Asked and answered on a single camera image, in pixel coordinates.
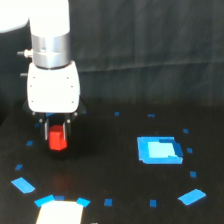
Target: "blue square marker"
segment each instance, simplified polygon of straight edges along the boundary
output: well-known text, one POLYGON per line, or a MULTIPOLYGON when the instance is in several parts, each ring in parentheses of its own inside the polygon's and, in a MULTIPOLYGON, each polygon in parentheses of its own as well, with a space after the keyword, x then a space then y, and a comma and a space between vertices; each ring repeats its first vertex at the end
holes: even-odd
POLYGON ((150 200, 150 207, 156 208, 157 203, 156 200, 150 200))
POLYGON ((41 198, 39 200, 36 200, 34 203, 36 204, 37 207, 41 207, 43 204, 46 204, 50 201, 55 201, 53 195, 49 195, 47 197, 41 198))
POLYGON ((185 134, 189 134, 188 129, 183 129, 183 132, 184 132, 185 134))
POLYGON ((20 170, 21 168, 22 168, 22 164, 18 164, 17 166, 16 166, 16 168, 15 168, 15 170, 20 170))
POLYGON ((24 180, 22 177, 11 181, 11 183, 15 187, 17 187, 20 191, 22 191, 24 194, 31 193, 35 190, 35 188, 31 184, 29 184, 26 180, 24 180))
POLYGON ((187 152, 188 152, 188 153, 193 153, 192 148, 187 148, 187 152))
POLYGON ((64 201, 65 196, 54 196, 55 201, 64 201))
POLYGON ((89 203, 90 203, 90 201, 83 199, 83 198, 79 198, 77 200, 77 204, 82 205, 83 207, 86 207, 89 203))
POLYGON ((148 114, 148 117, 155 117, 155 114, 148 114))
POLYGON ((197 173, 195 171, 190 171, 190 175, 193 178, 197 178, 197 173))
POLYGON ((206 194, 198 189, 195 189, 181 197, 178 198, 178 200, 182 201, 185 205, 190 205, 201 198, 204 198, 206 194))
POLYGON ((27 146, 31 146, 31 145, 33 145, 33 141, 28 141, 28 142, 26 143, 26 145, 27 145, 27 146))
POLYGON ((112 206, 112 199, 105 199, 104 206, 112 206))

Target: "white cylinder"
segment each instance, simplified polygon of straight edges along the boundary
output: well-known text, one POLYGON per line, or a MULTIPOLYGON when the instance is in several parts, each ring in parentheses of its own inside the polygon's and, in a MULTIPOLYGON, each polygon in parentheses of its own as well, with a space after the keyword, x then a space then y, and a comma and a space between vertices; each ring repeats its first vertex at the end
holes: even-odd
POLYGON ((31 34, 56 37, 70 32, 68 0, 30 0, 31 34))

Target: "black background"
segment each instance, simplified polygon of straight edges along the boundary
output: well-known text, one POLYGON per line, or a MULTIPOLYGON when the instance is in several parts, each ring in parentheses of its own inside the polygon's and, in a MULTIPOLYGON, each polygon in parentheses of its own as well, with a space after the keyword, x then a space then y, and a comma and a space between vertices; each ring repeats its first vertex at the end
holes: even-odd
POLYGON ((49 194, 91 200, 83 224, 222 223, 224 2, 70 0, 70 20, 88 114, 73 124, 78 154, 65 161, 52 159, 35 121, 21 111, 26 78, 19 74, 30 61, 16 52, 31 48, 29 26, 0 34, 0 223, 35 223, 34 200, 49 194), (174 136, 183 165, 139 162, 137 137, 144 135, 174 136), (18 163, 23 169, 15 172, 18 163), (20 176, 36 191, 19 192, 10 182, 20 176), (206 199, 189 207, 177 200, 195 188, 206 199))
MULTIPOLYGON (((82 96, 102 103, 224 103, 222 0, 70 0, 82 96)), ((1 120, 26 99, 30 28, 0 34, 1 120)))

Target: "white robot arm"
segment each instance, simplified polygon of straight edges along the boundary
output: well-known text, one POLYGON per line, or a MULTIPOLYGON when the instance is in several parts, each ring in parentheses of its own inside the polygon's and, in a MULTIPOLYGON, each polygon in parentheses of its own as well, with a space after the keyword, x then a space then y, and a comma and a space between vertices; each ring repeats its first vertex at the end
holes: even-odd
POLYGON ((26 0, 0 0, 0 33, 24 27, 29 19, 26 0))
POLYGON ((45 140, 49 135, 49 122, 44 114, 64 114, 66 140, 80 101, 78 72, 70 54, 69 2, 0 0, 0 33, 22 28, 28 20, 32 49, 22 52, 32 58, 27 77, 28 106, 33 115, 39 114, 45 140))

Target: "black surface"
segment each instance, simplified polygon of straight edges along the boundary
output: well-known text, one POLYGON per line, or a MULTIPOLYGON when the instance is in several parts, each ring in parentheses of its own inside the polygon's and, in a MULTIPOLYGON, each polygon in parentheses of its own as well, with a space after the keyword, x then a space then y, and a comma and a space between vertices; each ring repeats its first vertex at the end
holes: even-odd
POLYGON ((224 201, 224 110, 212 108, 90 105, 73 123, 67 160, 52 158, 35 121, 14 110, 0 129, 0 223, 35 223, 34 201, 47 195, 91 201, 82 224, 222 223, 224 201), (155 113, 155 118, 147 114, 155 113), (183 133, 189 129, 189 135, 183 133), (182 165, 147 165, 138 160, 138 136, 174 136, 182 165), (34 141, 31 147, 26 146, 34 141), (187 147, 193 149, 188 154, 187 147), (15 171, 17 164, 23 164, 15 171), (197 172, 197 179, 190 178, 197 172), (11 181, 25 178, 36 190, 24 195, 11 181), (207 197, 191 206, 177 198, 193 189, 207 197), (112 198, 113 206, 104 207, 112 198), (157 208, 149 206, 157 200, 157 208))

